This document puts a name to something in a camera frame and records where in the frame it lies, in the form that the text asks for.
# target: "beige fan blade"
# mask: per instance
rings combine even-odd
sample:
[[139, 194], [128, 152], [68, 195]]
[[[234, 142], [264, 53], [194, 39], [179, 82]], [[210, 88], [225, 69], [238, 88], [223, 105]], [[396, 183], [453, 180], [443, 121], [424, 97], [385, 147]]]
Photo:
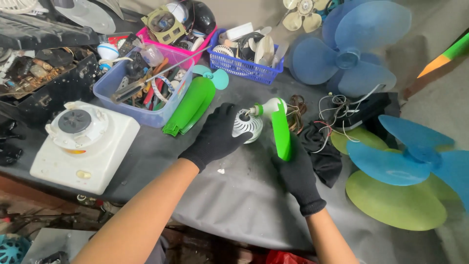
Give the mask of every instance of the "beige fan blade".
[[283, 20], [283, 25], [290, 31], [298, 30], [301, 27], [301, 15], [293, 12], [287, 15]]
[[315, 31], [321, 26], [322, 18], [319, 14], [311, 14], [311, 16], [305, 17], [303, 21], [303, 28], [306, 33]]
[[294, 9], [300, 0], [283, 0], [283, 5], [288, 8], [289, 10]]
[[317, 10], [324, 10], [329, 0], [316, 0], [314, 1], [314, 8]]

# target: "blue plastic basket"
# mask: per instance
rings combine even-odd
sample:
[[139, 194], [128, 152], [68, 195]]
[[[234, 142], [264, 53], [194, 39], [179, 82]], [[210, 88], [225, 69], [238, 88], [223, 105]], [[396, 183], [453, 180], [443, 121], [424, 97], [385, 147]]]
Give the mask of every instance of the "blue plastic basket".
[[[277, 64], [277, 67], [274, 69], [214, 52], [213, 48], [219, 45], [218, 39], [220, 34], [224, 33], [225, 31], [227, 30], [218, 29], [210, 41], [211, 48], [208, 49], [208, 53], [210, 53], [210, 68], [223, 69], [227, 73], [238, 75], [268, 85], [273, 82], [277, 74], [283, 72], [284, 58], [280, 60], [280, 62]], [[277, 50], [279, 46], [274, 45], [274, 47], [275, 50]]]

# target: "black cloth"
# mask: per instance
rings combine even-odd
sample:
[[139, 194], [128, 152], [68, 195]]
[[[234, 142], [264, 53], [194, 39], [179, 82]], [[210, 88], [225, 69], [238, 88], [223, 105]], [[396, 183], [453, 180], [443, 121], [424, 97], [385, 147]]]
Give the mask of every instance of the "black cloth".
[[[314, 172], [319, 176], [322, 183], [332, 188], [342, 171], [340, 151], [328, 142], [323, 150], [313, 153], [318, 151], [324, 144], [324, 137], [319, 131], [324, 126], [322, 123], [311, 121], [300, 133], [300, 139], [304, 149], [310, 155]], [[327, 133], [328, 129], [325, 128], [322, 131]]]
[[208, 163], [233, 153], [252, 137], [251, 132], [235, 138], [232, 136], [236, 114], [241, 109], [241, 106], [232, 103], [223, 103], [217, 107], [213, 114], [208, 115], [194, 143], [179, 158], [192, 161], [202, 172]]
[[290, 141], [290, 161], [286, 162], [275, 155], [272, 157], [272, 163], [283, 178], [287, 190], [300, 205], [301, 214], [307, 217], [324, 209], [326, 202], [319, 196], [313, 166], [300, 139], [291, 133]]

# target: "cream fan propeller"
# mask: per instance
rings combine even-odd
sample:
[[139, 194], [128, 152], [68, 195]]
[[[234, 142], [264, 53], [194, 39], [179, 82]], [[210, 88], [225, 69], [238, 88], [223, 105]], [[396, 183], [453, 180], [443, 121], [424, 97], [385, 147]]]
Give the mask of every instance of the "cream fan propeller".
[[296, 11], [288, 14], [283, 20], [283, 25], [290, 31], [298, 30], [303, 24], [306, 33], [313, 32], [321, 26], [321, 15], [316, 14], [316, 10], [325, 9], [328, 0], [283, 0], [283, 5], [288, 10], [297, 8]]

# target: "stack of green fan blades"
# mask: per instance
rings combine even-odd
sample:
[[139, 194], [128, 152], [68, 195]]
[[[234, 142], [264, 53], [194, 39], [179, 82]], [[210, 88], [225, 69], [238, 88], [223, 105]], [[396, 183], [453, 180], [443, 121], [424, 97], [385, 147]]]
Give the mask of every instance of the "stack of green fan blades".
[[204, 77], [192, 80], [186, 95], [163, 127], [164, 134], [185, 134], [207, 110], [215, 96], [215, 85]]

